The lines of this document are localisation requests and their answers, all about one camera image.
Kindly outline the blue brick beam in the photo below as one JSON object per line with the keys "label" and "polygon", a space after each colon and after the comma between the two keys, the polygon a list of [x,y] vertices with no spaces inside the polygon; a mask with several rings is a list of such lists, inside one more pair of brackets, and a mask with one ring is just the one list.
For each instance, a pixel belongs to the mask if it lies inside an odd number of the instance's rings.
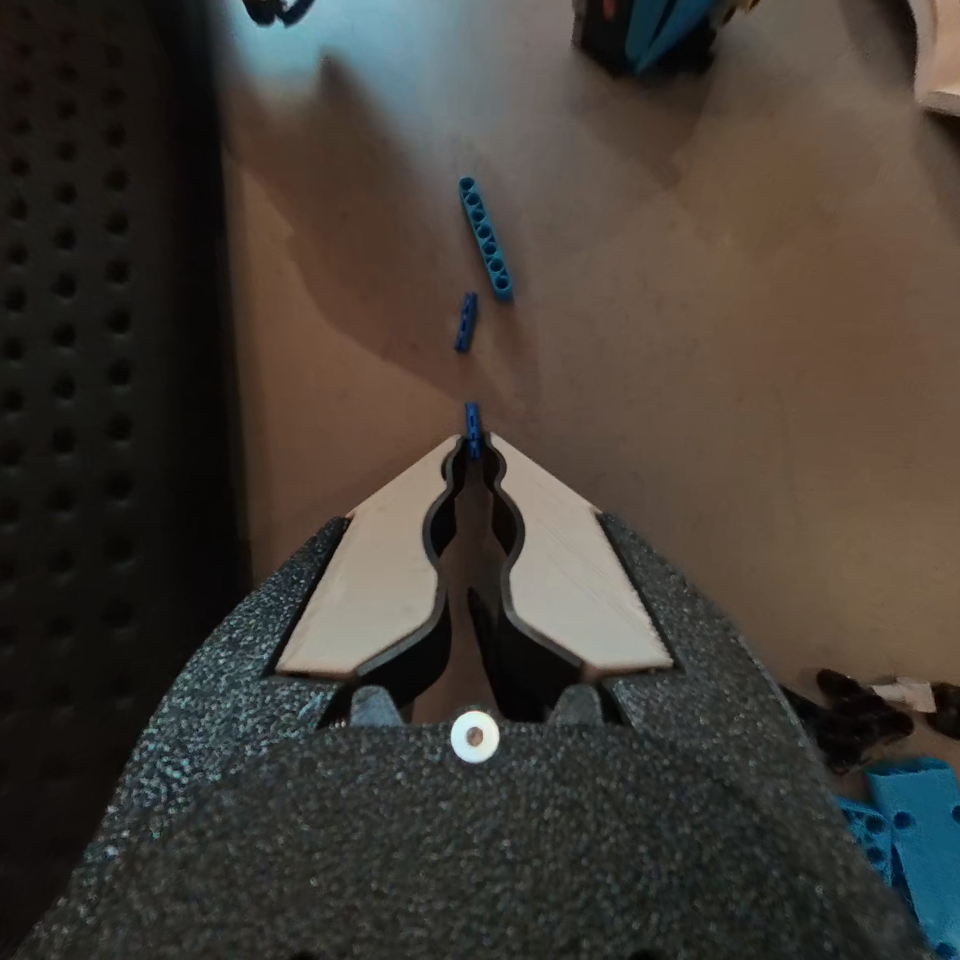
{"label": "blue brick beam", "polygon": [[498,234],[490,219],[485,200],[474,177],[463,175],[459,178],[458,195],[491,291],[498,302],[510,304],[514,299],[512,275],[504,259]]}

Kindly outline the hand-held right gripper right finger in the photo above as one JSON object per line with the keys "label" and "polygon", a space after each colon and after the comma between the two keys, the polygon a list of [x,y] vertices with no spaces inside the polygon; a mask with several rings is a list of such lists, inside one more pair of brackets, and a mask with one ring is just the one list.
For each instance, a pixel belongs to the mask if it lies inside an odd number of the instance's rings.
{"label": "hand-held right gripper right finger", "polygon": [[509,682],[553,707],[573,685],[673,670],[599,508],[498,433],[483,453],[505,555],[495,643]]}

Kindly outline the instruction booklet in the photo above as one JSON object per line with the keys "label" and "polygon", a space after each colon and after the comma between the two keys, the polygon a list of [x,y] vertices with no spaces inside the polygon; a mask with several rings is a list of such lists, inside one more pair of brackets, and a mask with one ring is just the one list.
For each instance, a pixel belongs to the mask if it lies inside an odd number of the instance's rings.
{"label": "instruction booklet", "polygon": [[959,2],[908,5],[917,36],[915,101],[930,113],[959,117]]}

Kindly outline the toy brick robot model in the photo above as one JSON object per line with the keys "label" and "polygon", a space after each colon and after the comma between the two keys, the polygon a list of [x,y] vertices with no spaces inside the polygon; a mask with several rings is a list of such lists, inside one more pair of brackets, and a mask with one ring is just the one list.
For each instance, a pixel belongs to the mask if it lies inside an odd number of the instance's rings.
{"label": "toy brick robot model", "polygon": [[572,43],[613,76],[706,71],[714,42],[753,1],[573,1]]}

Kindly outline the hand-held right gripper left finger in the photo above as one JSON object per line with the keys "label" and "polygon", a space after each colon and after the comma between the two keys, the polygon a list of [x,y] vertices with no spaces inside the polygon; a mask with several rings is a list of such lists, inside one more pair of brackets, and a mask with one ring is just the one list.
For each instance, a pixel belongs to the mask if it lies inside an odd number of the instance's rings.
{"label": "hand-held right gripper left finger", "polygon": [[283,647],[275,672],[413,702],[450,658],[440,556],[456,533],[465,438],[443,440],[346,517],[332,557]]}

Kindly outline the pile of toy brick parts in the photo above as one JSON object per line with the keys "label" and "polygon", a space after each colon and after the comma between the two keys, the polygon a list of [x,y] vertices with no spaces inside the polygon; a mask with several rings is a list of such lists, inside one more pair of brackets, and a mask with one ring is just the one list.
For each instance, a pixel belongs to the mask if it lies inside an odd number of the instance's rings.
{"label": "pile of toy brick parts", "polygon": [[904,677],[865,685],[830,669],[815,681],[822,703],[781,692],[826,770],[866,778],[868,800],[836,798],[850,833],[933,954],[958,958],[958,774],[934,757],[882,757],[915,734],[917,718],[958,741],[958,685]]}

